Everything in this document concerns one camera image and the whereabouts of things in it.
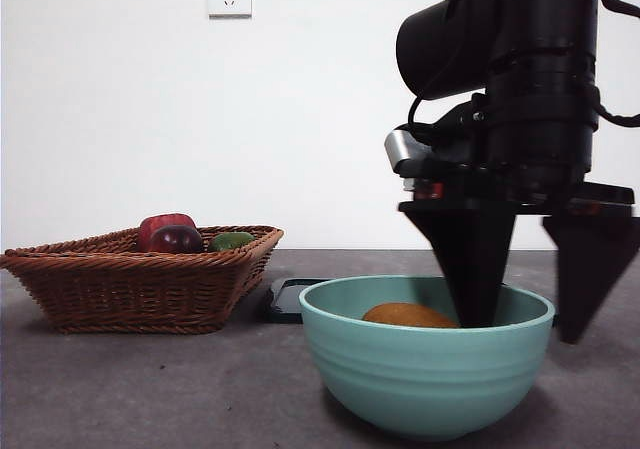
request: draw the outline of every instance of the red apple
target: red apple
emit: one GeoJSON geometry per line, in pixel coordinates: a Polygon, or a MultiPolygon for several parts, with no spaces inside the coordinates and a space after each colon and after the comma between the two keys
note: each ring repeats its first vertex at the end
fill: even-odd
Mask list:
{"type": "Polygon", "coordinates": [[[151,241],[151,235],[162,226],[170,226],[174,224],[191,226],[194,229],[196,228],[193,219],[191,219],[186,214],[160,214],[158,216],[147,217],[140,223],[140,227],[138,228],[138,251],[149,251],[149,242],[151,241]]]}
{"type": "Polygon", "coordinates": [[[170,252],[171,254],[204,251],[202,236],[197,229],[181,224],[162,226],[149,240],[150,252],[170,252]]]}

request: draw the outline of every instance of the bowl rim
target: bowl rim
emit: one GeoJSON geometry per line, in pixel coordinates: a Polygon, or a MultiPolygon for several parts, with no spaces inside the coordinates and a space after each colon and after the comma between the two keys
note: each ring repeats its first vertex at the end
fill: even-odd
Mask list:
{"type": "Polygon", "coordinates": [[[308,310],[310,312],[316,313],[316,314],[318,314],[320,316],[328,317],[330,319],[335,319],[337,321],[356,324],[358,326],[386,328],[386,329],[395,330],[395,331],[423,332],[423,333],[446,333],[446,334],[469,334],[469,333],[504,332],[504,331],[512,331],[514,329],[524,329],[524,328],[527,328],[527,327],[533,327],[533,326],[538,326],[540,324],[544,324],[544,323],[548,322],[550,319],[552,319],[556,314],[555,306],[547,298],[545,298],[543,296],[540,296],[539,294],[536,294],[535,292],[531,292],[531,291],[528,291],[526,289],[522,289],[522,288],[519,288],[519,287],[514,287],[514,286],[509,285],[509,284],[503,284],[503,286],[508,288],[509,290],[512,290],[512,291],[515,291],[515,292],[519,292],[521,294],[524,294],[525,296],[531,297],[532,299],[536,299],[536,300],[540,301],[542,304],[544,304],[544,306],[547,309],[545,311],[545,313],[542,314],[541,316],[535,317],[533,319],[529,319],[527,321],[518,322],[518,323],[515,323],[515,324],[506,324],[504,326],[466,327],[466,328],[465,327],[460,327],[460,328],[414,327],[414,326],[400,326],[400,325],[396,325],[396,324],[385,324],[385,323],[381,323],[381,322],[363,321],[361,319],[354,319],[354,318],[351,318],[351,317],[341,316],[341,315],[338,315],[338,314],[333,314],[332,312],[328,312],[328,311],[324,311],[322,309],[319,309],[319,308],[313,306],[311,303],[309,303],[306,300],[307,294],[309,294],[310,292],[316,290],[319,287],[328,286],[328,285],[336,283],[336,282],[363,280],[363,279],[438,279],[438,280],[442,280],[442,279],[444,279],[444,277],[443,276],[424,276],[424,275],[405,275],[405,274],[379,274],[379,275],[372,275],[372,276],[340,277],[340,278],[335,278],[335,279],[331,279],[331,280],[324,281],[324,282],[319,282],[319,283],[313,284],[313,285],[303,289],[300,292],[300,295],[298,296],[298,299],[300,301],[300,305],[304,309],[306,309],[306,310],[308,310]]]}

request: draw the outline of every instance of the brown potato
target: brown potato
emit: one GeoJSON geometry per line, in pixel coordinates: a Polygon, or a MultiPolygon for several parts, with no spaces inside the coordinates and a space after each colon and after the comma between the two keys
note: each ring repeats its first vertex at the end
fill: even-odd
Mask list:
{"type": "Polygon", "coordinates": [[[362,320],[398,326],[457,328],[444,314],[420,304],[387,302],[371,308],[362,320]]]}

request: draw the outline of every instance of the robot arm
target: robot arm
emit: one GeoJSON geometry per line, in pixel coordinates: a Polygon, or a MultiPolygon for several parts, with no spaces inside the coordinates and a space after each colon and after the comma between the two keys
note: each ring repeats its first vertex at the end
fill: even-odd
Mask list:
{"type": "MultiPolygon", "coordinates": [[[[640,17],[619,0],[606,8],[640,17]]],[[[444,0],[407,18],[396,43],[416,95],[385,141],[430,240],[463,326],[493,319],[518,214],[545,215],[558,246],[560,336],[575,343],[640,247],[633,191],[584,181],[599,116],[598,0],[444,0]],[[433,124],[424,99],[484,88],[433,124]]]]}

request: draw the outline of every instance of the white wall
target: white wall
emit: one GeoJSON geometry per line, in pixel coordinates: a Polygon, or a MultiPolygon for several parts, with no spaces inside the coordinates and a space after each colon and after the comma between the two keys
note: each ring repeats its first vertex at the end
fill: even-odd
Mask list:
{"type": "MultiPolygon", "coordinates": [[[[383,140],[412,102],[398,27],[438,1],[254,0],[251,20],[209,20],[206,0],[2,0],[3,248],[172,211],[279,226],[280,247],[425,247],[383,140]]],[[[638,112],[637,21],[601,21],[605,102],[638,112]]],[[[638,191],[639,145],[602,123],[590,180],[638,191]]],[[[553,246],[531,217],[513,247],[553,246]]]]}

